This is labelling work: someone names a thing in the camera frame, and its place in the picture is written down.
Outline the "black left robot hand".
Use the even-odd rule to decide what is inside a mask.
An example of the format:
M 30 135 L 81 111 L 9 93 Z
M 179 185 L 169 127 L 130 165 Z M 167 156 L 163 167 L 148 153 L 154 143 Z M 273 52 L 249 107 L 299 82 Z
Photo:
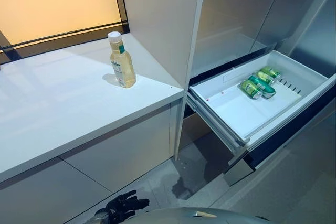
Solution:
M 147 198 L 138 199 L 137 191 L 132 190 L 117 196 L 107 203 L 109 223 L 121 223 L 135 215 L 136 210 L 144 209 L 150 204 Z

